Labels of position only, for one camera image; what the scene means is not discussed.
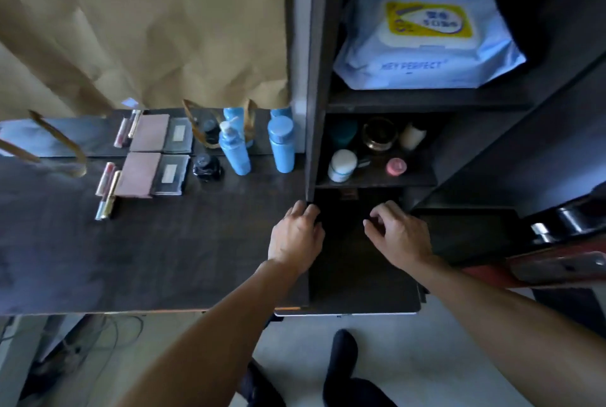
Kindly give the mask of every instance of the pink lid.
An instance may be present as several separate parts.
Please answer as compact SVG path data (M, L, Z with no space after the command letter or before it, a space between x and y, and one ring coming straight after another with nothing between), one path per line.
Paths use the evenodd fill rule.
M389 175L397 176L406 171L406 162L402 158L392 158L385 168Z

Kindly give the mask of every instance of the yellow label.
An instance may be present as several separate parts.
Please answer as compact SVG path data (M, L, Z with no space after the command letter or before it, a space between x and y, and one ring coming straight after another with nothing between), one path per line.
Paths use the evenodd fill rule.
M458 5L392 1L385 8L389 29L397 36L473 36L465 11Z

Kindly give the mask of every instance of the white jar lid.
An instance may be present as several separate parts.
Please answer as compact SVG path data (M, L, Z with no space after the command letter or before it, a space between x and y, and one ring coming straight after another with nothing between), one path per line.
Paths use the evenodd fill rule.
M358 166L358 157L351 150L337 150L330 160L330 165L339 174L350 174Z

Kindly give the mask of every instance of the hand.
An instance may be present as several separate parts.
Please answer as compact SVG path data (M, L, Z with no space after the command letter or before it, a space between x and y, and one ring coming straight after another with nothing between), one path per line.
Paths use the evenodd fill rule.
M269 259L292 268L298 275L305 273L324 241L322 223L314 226L318 214L320 209L315 204L306 209L303 201L297 201L271 231Z
M370 211L385 227L385 236L370 220L364 220L364 232L392 265L406 271L418 262L436 259L431 251L427 224L405 214L393 201L379 204Z

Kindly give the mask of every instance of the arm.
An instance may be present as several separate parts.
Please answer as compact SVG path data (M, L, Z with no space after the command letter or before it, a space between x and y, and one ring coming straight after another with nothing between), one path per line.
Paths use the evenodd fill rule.
M375 247L437 296L497 369L540 407L606 405L606 342L559 313L451 268L431 251L427 225L380 204L364 229Z
M296 202L271 232L269 259L166 350L117 407L228 405L278 301L322 250L319 212Z

